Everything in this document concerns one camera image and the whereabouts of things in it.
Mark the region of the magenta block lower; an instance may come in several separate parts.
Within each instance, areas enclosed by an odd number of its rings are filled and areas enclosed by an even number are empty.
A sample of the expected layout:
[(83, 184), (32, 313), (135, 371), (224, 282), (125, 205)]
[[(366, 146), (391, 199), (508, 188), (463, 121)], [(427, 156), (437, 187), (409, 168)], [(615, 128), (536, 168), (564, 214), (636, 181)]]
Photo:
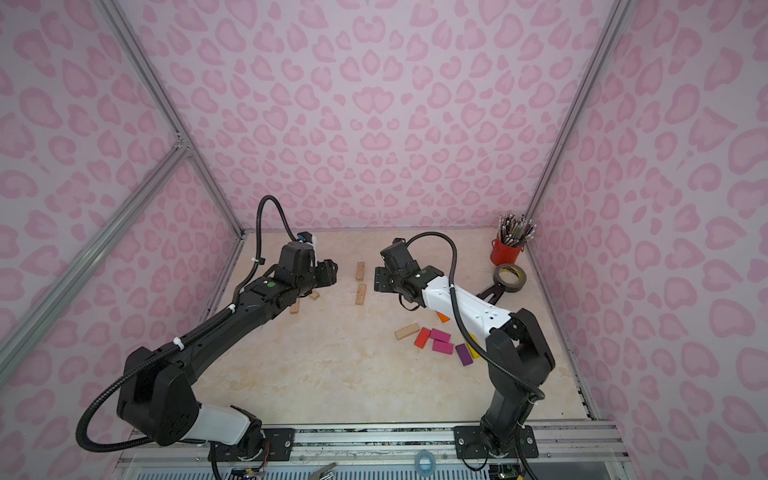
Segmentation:
[(452, 355), (454, 353), (454, 345), (450, 342), (434, 340), (432, 350), (445, 355)]

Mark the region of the black stapler tool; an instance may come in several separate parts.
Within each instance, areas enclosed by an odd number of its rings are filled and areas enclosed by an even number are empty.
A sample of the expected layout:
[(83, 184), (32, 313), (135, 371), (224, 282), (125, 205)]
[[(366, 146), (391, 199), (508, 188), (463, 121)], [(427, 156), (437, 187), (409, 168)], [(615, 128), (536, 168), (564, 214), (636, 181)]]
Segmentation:
[(493, 284), (477, 294), (477, 297), (491, 305), (496, 305), (505, 292), (506, 287), (504, 285)]

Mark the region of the magenta block upper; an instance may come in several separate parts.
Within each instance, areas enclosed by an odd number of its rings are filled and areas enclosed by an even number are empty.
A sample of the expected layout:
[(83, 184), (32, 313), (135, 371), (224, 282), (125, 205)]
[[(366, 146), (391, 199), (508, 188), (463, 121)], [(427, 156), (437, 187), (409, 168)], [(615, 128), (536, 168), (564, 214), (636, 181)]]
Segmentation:
[(430, 331), (430, 338), (437, 342), (449, 343), (451, 335), (438, 329), (432, 329)]

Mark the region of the purple block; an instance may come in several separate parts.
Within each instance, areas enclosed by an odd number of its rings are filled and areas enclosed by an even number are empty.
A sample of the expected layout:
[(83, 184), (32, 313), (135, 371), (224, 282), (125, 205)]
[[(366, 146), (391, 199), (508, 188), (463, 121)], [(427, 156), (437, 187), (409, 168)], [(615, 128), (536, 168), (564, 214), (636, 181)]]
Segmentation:
[(455, 352), (463, 366), (469, 366), (473, 363), (473, 356), (466, 344), (457, 344)]

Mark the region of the red block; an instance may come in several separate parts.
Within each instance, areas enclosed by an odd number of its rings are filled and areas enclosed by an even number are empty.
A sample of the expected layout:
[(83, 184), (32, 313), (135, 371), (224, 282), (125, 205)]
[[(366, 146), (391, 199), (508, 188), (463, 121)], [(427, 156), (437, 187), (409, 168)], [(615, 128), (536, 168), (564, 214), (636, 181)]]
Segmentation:
[(422, 328), (414, 341), (414, 345), (419, 349), (424, 349), (428, 340), (431, 338), (431, 330)]

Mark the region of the dark tape roll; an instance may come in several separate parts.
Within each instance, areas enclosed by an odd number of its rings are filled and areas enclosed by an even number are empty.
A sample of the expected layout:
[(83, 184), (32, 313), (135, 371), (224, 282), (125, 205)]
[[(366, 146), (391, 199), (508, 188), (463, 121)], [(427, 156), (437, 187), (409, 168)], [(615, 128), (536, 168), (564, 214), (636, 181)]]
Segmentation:
[(493, 275), (494, 283), (505, 293), (517, 293), (527, 283), (527, 274), (519, 266), (512, 263), (498, 265)]

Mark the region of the red pen cup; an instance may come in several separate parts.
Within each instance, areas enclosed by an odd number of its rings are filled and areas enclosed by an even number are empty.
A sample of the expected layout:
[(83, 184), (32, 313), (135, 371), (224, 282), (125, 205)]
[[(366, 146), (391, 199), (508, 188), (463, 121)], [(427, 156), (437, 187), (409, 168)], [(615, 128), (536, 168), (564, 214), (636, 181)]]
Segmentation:
[(518, 257), (525, 250), (524, 246), (510, 247), (498, 239), (493, 239), (491, 245), (492, 250), (490, 253), (490, 261), (496, 266), (503, 264), (515, 264)]

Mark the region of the magenta block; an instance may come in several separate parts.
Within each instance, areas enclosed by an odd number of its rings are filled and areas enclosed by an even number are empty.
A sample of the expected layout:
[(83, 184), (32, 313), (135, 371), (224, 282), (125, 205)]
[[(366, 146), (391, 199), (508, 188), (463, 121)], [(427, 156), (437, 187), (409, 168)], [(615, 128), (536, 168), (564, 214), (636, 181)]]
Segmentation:
[(438, 329), (432, 329), (430, 331), (430, 338), (437, 342), (449, 343), (451, 335)]
[(432, 350), (445, 355), (452, 355), (454, 353), (454, 345), (450, 342), (434, 340)]

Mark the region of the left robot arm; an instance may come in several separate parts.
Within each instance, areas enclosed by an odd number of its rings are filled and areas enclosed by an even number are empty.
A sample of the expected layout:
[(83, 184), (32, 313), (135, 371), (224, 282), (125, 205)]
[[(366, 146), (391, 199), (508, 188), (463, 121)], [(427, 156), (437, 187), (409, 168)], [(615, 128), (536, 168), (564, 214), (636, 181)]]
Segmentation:
[(337, 264), (318, 259), (312, 244), (287, 243), (278, 262), (240, 286), (212, 318), (154, 351), (141, 347), (129, 355), (125, 369), (138, 372), (120, 387), (118, 417), (160, 446), (201, 441), (227, 446), (241, 459), (260, 455), (266, 447), (261, 420), (240, 407), (204, 404), (193, 386), (252, 331), (334, 285), (337, 273)]

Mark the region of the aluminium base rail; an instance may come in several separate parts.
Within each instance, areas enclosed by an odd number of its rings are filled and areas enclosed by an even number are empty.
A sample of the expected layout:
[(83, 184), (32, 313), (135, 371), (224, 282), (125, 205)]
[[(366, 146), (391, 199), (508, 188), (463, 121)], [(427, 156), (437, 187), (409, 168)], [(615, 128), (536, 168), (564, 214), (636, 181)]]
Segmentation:
[(203, 445), (144, 446), (118, 460), (116, 479), (635, 479), (609, 421), (533, 420), (516, 453), (481, 448), (474, 423), (295, 424), (267, 429), (268, 457), (234, 461)]

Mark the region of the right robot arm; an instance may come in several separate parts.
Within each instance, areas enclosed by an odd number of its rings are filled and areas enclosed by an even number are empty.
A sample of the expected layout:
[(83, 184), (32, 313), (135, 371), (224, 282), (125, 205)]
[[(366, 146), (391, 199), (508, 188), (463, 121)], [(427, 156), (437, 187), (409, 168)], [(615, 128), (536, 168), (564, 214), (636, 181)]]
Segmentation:
[[(446, 273), (431, 265), (422, 267), (412, 257), (409, 246), (425, 237), (449, 245), (451, 264)], [(535, 404), (545, 399), (541, 386), (556, 366), (535, 315), (526, 309), (512, 312), (497, 307), (459, 287), (458, 249), (443, 233), (396, 238), (380, 256), (384, 264), (375, 270), (374, 290), (394, 293), (454, 320), (466, 343), (488, 365), (494, 395), (480, 420), (478, 439), (466, 447), (481, 448), (497, 458), (520, 452), (524, 424)]]

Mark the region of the yellow block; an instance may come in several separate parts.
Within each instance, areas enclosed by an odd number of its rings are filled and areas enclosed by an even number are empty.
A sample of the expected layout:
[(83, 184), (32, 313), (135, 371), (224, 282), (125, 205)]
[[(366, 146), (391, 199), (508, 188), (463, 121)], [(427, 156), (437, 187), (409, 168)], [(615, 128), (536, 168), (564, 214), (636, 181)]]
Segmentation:
[[(475, 343), (477, 342), (477, 339), (475, 338), (475, 336), (473, 334), (470, 333), (470, 337), (472, 338), (473, 342), (475, 342)], [(471, 357), (473, 359), (479, 358), (479, 354), (476, 352), (476, 350), (470, 344), (467, 344), (467, 347), (468, 347), (468, 349), (470, 351), (470, 354), (471, 354)]]

